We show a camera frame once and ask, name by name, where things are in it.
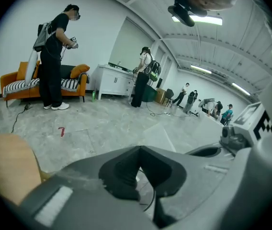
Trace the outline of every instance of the box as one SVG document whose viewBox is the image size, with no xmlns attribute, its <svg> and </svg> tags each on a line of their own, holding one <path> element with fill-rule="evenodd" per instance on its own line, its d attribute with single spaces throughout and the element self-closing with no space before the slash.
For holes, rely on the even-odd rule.
<svg viewBox="0 0 272 230">
<path fill-rule="evenodd" d="M 165 99 L 166 91 L 159 88 L 157 88 L 156 91 L 157 91 L 157 95 L 156 95 L 155 101 L 157 103 L 162 104 Z"/>
</svg>

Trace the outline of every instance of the white cabinet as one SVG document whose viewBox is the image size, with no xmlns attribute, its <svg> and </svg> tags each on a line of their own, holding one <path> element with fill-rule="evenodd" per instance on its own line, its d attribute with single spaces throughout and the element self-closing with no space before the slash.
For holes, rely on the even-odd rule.
<svg viewBox="0 0 272 230">
<path fill-rule="evenodd" d="M 108 65 L 99 65 L 97 70 L 95 90 L 99 91 L 99 100 L 102 94 L 131 95 L 136 81 L 132 73 Z"/>
</svg>

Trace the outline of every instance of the striped cushion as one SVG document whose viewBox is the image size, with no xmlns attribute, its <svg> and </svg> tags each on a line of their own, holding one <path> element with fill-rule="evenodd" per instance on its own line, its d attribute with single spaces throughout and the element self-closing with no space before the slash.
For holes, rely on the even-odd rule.
<svg viewBox="0 0 272 230">
<path fill-rule="evenodd" d="M 24 80 L 12 82 L 3 88 L 3 97 L 6 97 L 10 93 L 16 93 L 22 90 L 28 90 L 29 88 L 34 88 L 38 84 L 39 84 L 39 79 L 32 79 L 31 83 L 27 86 L 24 85 Z"/>
<path fill-rule="evenodd" d="M 6 97 L 10 93 L 16 93 L 22 90 L 28 90 L 30 87 L 34 88 L 38 84 L 39 84 L 39 79 L 32 79 L 31 83 L 28 86 L 24 85 L 24 80 L 12 82 L 3 88 L 3 97 Z M 70 92 L 76 92 L 77 88 L 78 88 L 77 79 L 62 79 L 61 80 L 61 89 L 67 90 Z"/>
</svg>

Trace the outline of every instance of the ceiling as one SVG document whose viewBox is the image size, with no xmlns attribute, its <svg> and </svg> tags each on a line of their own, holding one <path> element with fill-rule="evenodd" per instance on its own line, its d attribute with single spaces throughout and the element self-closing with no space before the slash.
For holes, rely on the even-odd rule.
<svg viewBox="0 0 272 230">
<path fill-rule="evenodd" d="M 262 11 L 252 0 L 238 0 L 224 11 L 209 11 L 223 25 L 196 23 L 187 27 L 174 22 L 168 7 L 174 0 L 117 0 L 135 11 L 159 35 L 177 60 L 178 67 L 191 71 L 190 64 L 212 71 L 225 85 L 235 82 L 257 95 L 272 81 L 272 40 Z"/>
</svg>

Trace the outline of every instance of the white sneaker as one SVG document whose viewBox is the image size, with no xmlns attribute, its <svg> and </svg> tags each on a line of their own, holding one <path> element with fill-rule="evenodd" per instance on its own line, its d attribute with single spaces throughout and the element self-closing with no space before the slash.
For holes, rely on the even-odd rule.
<svg viewBox="0 0 272 230">
<path fill-rule="evenodd" d="M 65 110 L 69 107 L 69 104 L 62 102 L 58 107 L 52 107 L 52 110 Z"/>
<path fill-rule="evenodd" d="M 49 105 L 49 106 L 44 106 L 44 109 L 50 109 L 52 107 L 52 105 Z"/>
</svg>

